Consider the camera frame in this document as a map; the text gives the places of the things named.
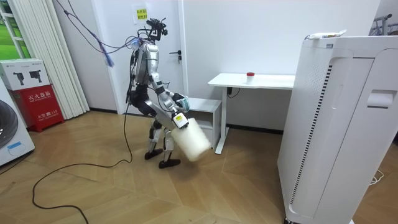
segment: white box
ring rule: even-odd
[[[0,60],[0,76],[9,90],[49,85],[49,77],[40,59]]]

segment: window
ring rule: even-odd
[[[0,0],[0,60],[30,58],[7,0]]]

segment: white appliance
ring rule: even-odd
[[[0,79],[0,165],[34,148],[16,106]]]
[[[398,37],[304,40],[278,158],[285,223],[348,224],[398,131]]]

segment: fire extinguisher box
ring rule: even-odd
[[[51,125],[64,123],[51,85],[16,90],[12,94],[29,130],[42,132]]]

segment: white curtain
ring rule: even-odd
[[[8,0],[32,58],[44,61],[63,117],[89,110],[51,0]]]

